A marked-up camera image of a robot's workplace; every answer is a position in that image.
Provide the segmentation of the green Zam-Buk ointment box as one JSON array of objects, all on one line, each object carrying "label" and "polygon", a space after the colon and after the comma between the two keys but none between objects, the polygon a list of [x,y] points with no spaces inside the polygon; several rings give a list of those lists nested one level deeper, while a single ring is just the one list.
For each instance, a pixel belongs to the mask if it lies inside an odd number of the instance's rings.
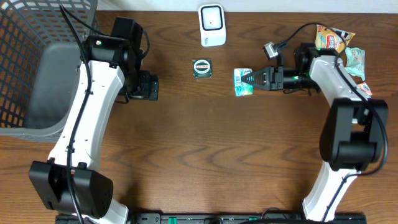
[{"label": "green Zam-Buk ointment box", "polygon": [[212,64],[209,58],[193,60],[193,77],[210,78],[212,76]]}]

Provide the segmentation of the cream snack bag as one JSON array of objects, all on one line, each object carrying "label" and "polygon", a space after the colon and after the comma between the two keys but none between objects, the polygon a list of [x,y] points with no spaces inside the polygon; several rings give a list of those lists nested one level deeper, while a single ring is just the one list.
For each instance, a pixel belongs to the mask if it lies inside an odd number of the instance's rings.
[{"label": "cream snack bag", "polygon": [[317,33],[315,37],[315,45],[322,49],[335,49],[338,53],[345,49],[342,39],[349,44],[356,34],[336,28],[328,29],[325,26],[317,24]]}]

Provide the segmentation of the teal white tissue packet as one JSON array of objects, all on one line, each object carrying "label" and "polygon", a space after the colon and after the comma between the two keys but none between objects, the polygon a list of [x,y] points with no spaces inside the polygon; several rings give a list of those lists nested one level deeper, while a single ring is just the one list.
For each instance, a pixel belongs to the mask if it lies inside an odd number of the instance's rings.
[{"label": "teal white tissue packet", "polygon": [[345,70],[350,75],[359,77],[362,81],[365,81],[365,51],[357,47],[347,47],[345,49],[345,54],[347,58]]}]

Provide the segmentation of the orange snack packet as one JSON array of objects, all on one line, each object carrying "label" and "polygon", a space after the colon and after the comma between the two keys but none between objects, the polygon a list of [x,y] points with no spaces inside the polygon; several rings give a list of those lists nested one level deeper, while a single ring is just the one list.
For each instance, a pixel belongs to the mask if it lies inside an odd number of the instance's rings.
[{"label": "orange snack packet", "polygon": [[363,91],[365,92],[367,95],[372,96],[373,93],[370,89],[370,87],[368,86],[368,84],[366,82],[362,82],[357,84],[357,86]]}]

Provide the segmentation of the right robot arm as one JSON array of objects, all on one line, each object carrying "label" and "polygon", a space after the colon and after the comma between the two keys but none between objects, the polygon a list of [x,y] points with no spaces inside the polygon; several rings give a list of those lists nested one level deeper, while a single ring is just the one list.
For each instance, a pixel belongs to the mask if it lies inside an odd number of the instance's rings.
[{"label": "right robot arm", "polygon": [[332,222],[353,181],[372,174],[366,171],[368,165],[386,162],[388,105],[357,86],[335,49],[301,44],[294,51],[295,68],[290,69],[283,66],[284,47],[283,42],[264,45],[265,55],[277,65],[247,73],[241,83],[264,91],[313,88],[325,96],[330,110],[319,140],[323,164],[302,208],[308,222]]}]

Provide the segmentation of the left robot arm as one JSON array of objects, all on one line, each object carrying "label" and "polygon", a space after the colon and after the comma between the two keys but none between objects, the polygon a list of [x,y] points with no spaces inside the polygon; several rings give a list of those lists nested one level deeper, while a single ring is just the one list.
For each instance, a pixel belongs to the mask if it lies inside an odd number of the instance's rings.
[{"label": "left robot arm", "polygon": [[101,144],[118,96],[158,99],[158,76],[141,68],[146,37],[134,19],[117,17],[110,35],[96,32],[79,45],[79,83],[65,127],[48,159],[34,161],[29,170],[45,208],[78,223],[127,223],[128,207],[113,197],[113,181],[99,172]]}]

